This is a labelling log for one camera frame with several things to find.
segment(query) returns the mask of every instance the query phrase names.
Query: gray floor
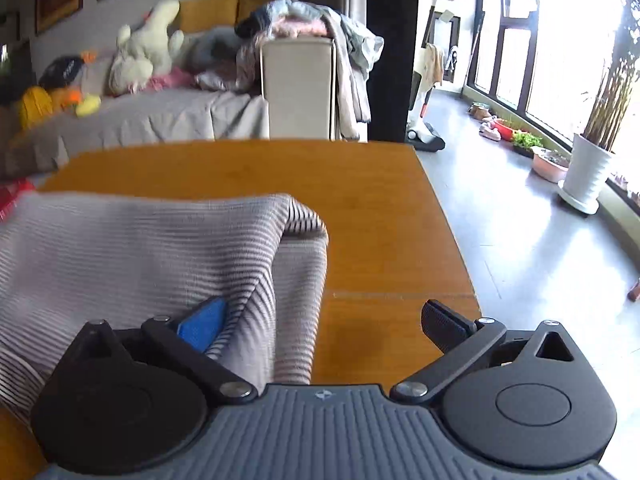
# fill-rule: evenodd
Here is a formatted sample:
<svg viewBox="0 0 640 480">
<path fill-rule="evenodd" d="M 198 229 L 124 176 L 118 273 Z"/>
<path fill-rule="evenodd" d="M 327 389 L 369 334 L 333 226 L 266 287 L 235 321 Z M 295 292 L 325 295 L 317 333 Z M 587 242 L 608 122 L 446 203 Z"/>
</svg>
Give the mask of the gray floor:
<svg viewBox="0 0 640 480">
<path fill-rule="evenodd" d="M 640 276 L 632 247 L 606 212 L 586 217 L 530 170 L 506 142 L 478 135 L 453 94 L 434 92 L 425 119 L 447 143 L 418 152 L 458 241 L 482 313 L 509 328 L 557 319 L 607 387 L 618 427 L 602 465 L 640 478 L 640 303 L 626 293 Z"/>
</svg>

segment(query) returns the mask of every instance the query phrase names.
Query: sofa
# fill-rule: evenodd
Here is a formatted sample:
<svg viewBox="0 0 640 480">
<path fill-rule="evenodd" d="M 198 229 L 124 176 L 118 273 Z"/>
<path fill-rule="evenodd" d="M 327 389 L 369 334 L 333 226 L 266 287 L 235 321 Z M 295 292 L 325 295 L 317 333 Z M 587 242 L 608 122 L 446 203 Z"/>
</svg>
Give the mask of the sofa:
<svg viewBox="0 0 640 480">
<path fill-rule="evenodd" d="M 188 42 L 219 25 L 236 25 L 271 0 L 180 2 L 177 25 Z M 335 139 L 335 46 L 327 38 L 267 43 L 260 53 L 270 138 Z"/>
<path fill-rule="evenodd" d="M 269 0 L 187 0 L 175 27 L 186 40 L 176 60 L 184 63 L 194 41 L 218 25 L 235 25 Z M 57 170 L 79 153 L 119 146 L 215 139 L 336 138 L 335 46 L 328 38 L 274 40 L 260 51 L 261 86 L 254 93 L 165 89 L 108 97 L 114 51 L 85 65 L 74 82 L 83 94 L 103 96 L 86 118 L 57 114 L 4 143 L 3 180 Z"/>
</svg>

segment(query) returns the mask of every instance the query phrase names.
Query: white flower pot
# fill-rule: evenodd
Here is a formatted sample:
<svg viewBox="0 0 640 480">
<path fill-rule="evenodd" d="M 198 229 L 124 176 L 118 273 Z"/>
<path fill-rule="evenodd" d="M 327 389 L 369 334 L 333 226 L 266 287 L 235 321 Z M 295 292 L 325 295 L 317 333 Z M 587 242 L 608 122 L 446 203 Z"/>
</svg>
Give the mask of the white flower pot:
<svg viewBox="0 0 640 480">
<path fill-rule="evenodd" d="M 566 178 L 558 182 L 558 194 L 577 210 L 594 214 L 598 210 L 598 195 L 611 174 L 613 156 L 583 136 L 574 135 L 571 163 Z"/>
</svg>

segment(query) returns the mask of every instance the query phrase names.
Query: orange table surface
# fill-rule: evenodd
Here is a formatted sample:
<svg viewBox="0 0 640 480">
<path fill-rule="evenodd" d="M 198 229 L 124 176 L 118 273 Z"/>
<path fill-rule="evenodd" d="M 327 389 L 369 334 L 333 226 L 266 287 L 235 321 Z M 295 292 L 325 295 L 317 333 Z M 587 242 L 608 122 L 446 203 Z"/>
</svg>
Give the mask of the orange table surface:
<svg viewBox="0 0 640 480">
<path fill-rule="evenodd" d="M 469 319 L 480 314 L 456 241 L 409 146 L 315 140 L 140 146 L 78 156 L 41 191 L 168 200 L 288 193 L 314 209 L 330 240 L 314 383 L 388 389 L 438 358 L 420 328 L 420 309 L 430 298 Z"/>
</svg>

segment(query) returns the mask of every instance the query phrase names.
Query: black pillar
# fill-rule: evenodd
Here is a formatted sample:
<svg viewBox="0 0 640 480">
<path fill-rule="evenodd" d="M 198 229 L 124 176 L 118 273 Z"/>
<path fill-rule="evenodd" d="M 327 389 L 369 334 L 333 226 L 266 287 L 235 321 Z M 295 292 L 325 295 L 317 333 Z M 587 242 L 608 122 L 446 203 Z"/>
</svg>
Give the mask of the black pillar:
<svg viewBox="0 0 640 480">
<path fill-rule="evenodd" d="M 369 140 L 404 142 L 417 22 L 418 0 L 367 0 L 367 27 L 385 39 L 367 83 Z"/>
</svg>

